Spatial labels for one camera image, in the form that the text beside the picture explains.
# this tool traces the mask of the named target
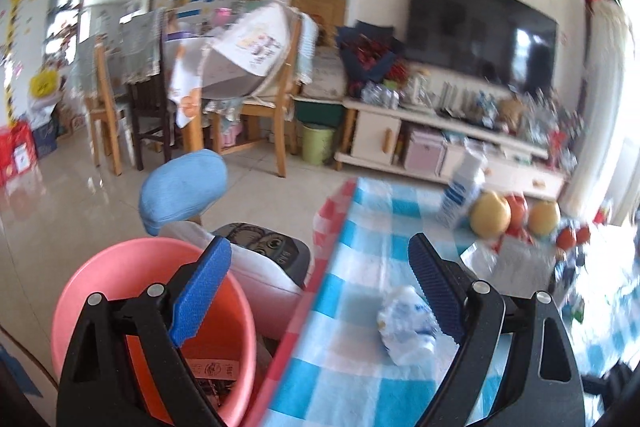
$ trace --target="pink bucket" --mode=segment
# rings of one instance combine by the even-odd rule
[[[137,296],[154,282],[166,283],[201,250],[177,239],[146,237],[114,245],[93,256],[62,290],[51,328],[51,358],[58,379],[66,350],[86,298],[102,292],[108,299]],[[184,343],[185,359],[238,360],[238,379],[218,414],[229,427],[239,425],[249,404],[255,378],[254,317],[236,279],[228,273],[195,338]],[[151,415],[171,423],[150,377],[140,343],[127,337],[138,384]]]

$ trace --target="chair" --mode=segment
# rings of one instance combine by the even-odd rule
[[[118,144],[119,121],[126,117],[125,109],[116,104],[113,89],[109,80],[107,59],[104,51],[102,37],[95,38],[94,60],[95,73],[97,75],[97,96],[85,96],[84,101],[89,115],[89,130],[92,142],[92,152],[95,166],[100,165],[100,153],[98,151],[98,134],[95,124],[100,123],[102,145],[105,156],[113,156],[113,172],[116,176],[122,174],[120,158],[120,146]]]
[[[250,98],[242,104],[241,116],[246,117],[247,121],[247,138],[244,143],[222,148],[222,140],[220,137],[220,131],[222,130],[222,117],[213,113],[209,115],[211,123],[211,136],[213,141],[214,152],[225,155],[234,152],[239,152],[253,147],[254,145],[263,141],[260,138],[260,126],[258,124],[258,118],[270,118],[273,120],[273,136],[276,148],[276,165],[278,168],[278,176],[281,178],[287,177],[287,165],[286,165],[286,140],[285,140],[285,120],[287,111],[289,111],[291,104],[293,103],[292,96],[296,94],[298,86],[294,82],[294,68],[296,65],[296,58],[298,54],[298,41],[300,40],[300,30],[302,23],[299,17],[296,17],[291,32],[291,45],[287,53],[287,58],[278,72],[278,78],[276,81],[276,93],[273,97]],[[294,122],[290,122],[289,127],[289,147],[292,154],[298,153],[298,136],[296,133],[296,126]]]
[[[162,50],[163,12],[149,12],[134,17],[121,26],[122,47],[125,53],[124,65],[127,76],[142,76],[148,70],[148,57],[157,53],[157,74],[152,74],[142,82],[127,82],[129,93],[133,147],[136,168],[144,169],[142,161],[142,140],[162,144],[164,162],[171,160],[171,112],[167,103],[166,77]],[[141,119],[159,120],[150,129],[141,130]]]
[[[199,223],[200,214],[225,192],[222,158],[207,149],[192,152],[149,174],[140,189],[140,219],[150,235],[158,235],[160,228],[174,221]]]

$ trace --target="drawer handle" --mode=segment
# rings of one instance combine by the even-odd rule
[[[385,141],[382,144],[382,152],[385,154],[391,154],[391,147],[393,146],[394,130],[387,127],[385,131]]]

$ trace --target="yellow pear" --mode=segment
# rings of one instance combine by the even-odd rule
[[[495,192],[485,192],[469,213],[471,230],[482,239],[502,235],[511,221],[511,207],[506,198]]]
[[[553,232],[560,223],[560,207],[557,201],[539,201],[529,211],[529,232],[543,237]]]

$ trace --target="red apple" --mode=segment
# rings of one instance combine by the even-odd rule
[[[527,219],[527,212],[529,211],[527,200],[522,194],[509,194],[505,199],[511,207],[511,222],[508,230],[519,230],[524,226],[524,222]]]
[[[578,245],[584,245],[591,241],[591,230],[589,229],[589,225],[582,225],[578,232],[575,233],[575,238]]]
[[[571,250],[576,245],[575,230],[573,227],[565,227],[562,232],[558,234],[556,239],[556,247],[562,250]]]

